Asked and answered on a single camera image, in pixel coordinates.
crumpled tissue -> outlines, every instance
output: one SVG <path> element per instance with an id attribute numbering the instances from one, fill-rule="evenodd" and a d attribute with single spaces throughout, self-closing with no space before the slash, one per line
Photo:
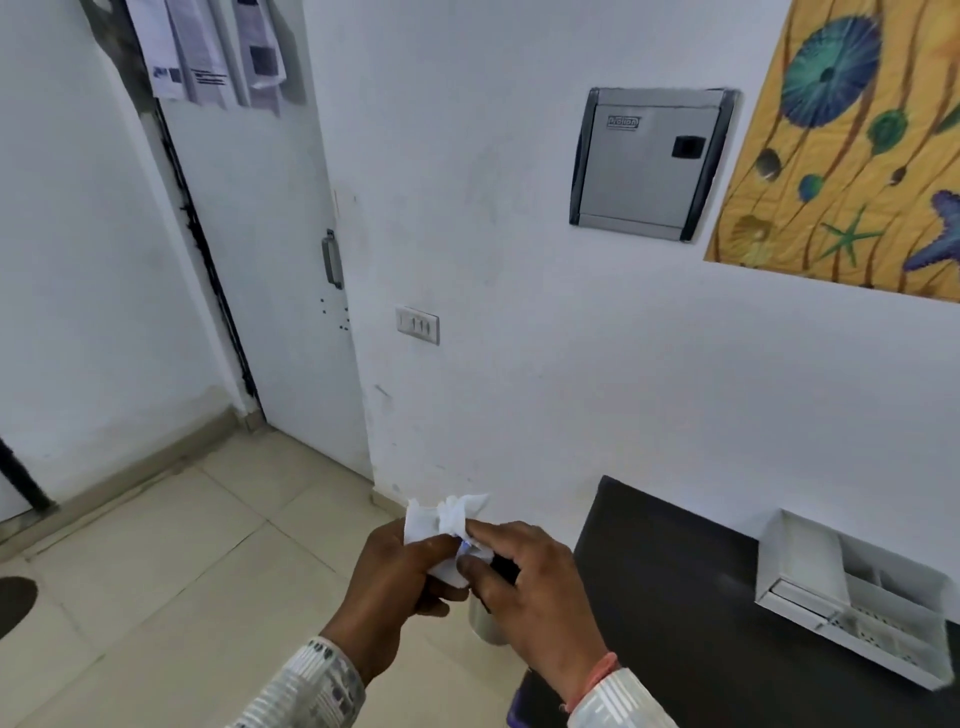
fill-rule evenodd
<path id="1" fill-rule="evenodd" d="M 441 533 L 463 539 L 457 555 L 431 569 L 430 574 L 445 581 L 451 587 L 464 588 L 468 582 L 457 571 L 457 558 L 467 554 L 483 559 L 488 564 L 493 560 L 493 551 L 475 543 L 467 533 L 467 519 L 475 519 L 489 499 L 490 495 L 449 496 L 438 503 L 436 508 L 424 508 L 410 498 L 407 504 L 406 520 L 403 523 L 403 543 L 412 544 Z"/>

floor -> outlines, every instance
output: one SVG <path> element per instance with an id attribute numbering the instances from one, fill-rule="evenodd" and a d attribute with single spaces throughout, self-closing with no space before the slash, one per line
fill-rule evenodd
<path id="1" fill-rule="evenodd" d="M 0 564 L 40 586 L 0 641 L 0 728 L 223 728 L 340 603 L 391 518 L 370 490 L 279 432 L 237 434 Z M 523 670 L 464 606 L 413 618 L 356 725 L 500 728 Z"/>

white paper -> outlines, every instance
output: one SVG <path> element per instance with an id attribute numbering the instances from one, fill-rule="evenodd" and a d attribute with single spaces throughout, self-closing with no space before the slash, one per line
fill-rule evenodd
<path id="1" fill-rule="evenodd" d="M 207 0 L 166 0 L 186 70 L 190 100 L 238 106 L 224 49 Z"/>
<path id="2" fill-rule="evenodd" d="M 158 99 L 186 99 L 183 71 L 165 0 L 127 0 L 150 86 Z"/>
<path id="3" fill-rule="evenodd" d="M 412 498 L 407 504 L 407 516 L 403 522 L 403 543 L 412 544 L 431 536 L 448 533 L 463 540 L 460 550 L 452 559 L 430 570 L 430 574 L 452 587 L 462 589 L 468 582 L 457 571 L 457 558 L 476 556 L 488 564 L 493 560 L 493 551 L 474 542 L 467 533 L 467 519 L 475 519 L 490 500 L 483 496 L 450 496 L 437 504 L 436 508 L 423 508 Z"/>
<path id="4" fill-rule="evenodd" d="M 287 80 L 287 70 L 270 10 L 264 0 L 233 0 L 233 11 L 250 104 L 255 109 L 270 109 L 279 116 L 277 87 Z"/>

green starfish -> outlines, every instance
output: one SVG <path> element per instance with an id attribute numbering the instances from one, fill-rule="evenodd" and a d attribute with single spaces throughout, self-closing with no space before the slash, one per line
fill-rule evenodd
<path id="1" fill-rule="evenodd" d="M 847 251 L 847 255 L 850 256 L 850 263 L 853 266 L 856 266 L 856 252 L 853 250 L 853 243 L 857 240 L 865 240 L 868 237 L 880 237 L 886 231 L 880 232 L 857 232 L 856 228 L 860 224 L 860 218 L 863 217 L 863 211 L 867 208 L 866 205 L 860 208 L 860 211 L 856 213 L 856 217 L 853 218 L 853 222 L 850 223 L 850 226 L 842 231 L 839 228 L 835 228 L 833 225 L 828 225 L 827 223 L 821 223 L 821 225 L 826 228 L 829 232 L 832 232 L 834 235 L 839 237 L 833 245 L 827 248 L 827 252 L 821 255 L 818 260 L 823 260 L 828 255 L 833 255 L 837 251 L 843 249 Z"/>

poster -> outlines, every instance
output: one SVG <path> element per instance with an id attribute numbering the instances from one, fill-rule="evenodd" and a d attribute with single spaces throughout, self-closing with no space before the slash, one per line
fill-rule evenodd
<path id="1" fill-rule="evenodd" d="M 706 260 L 960 302 L 960 0 L 794 0 Z"/>

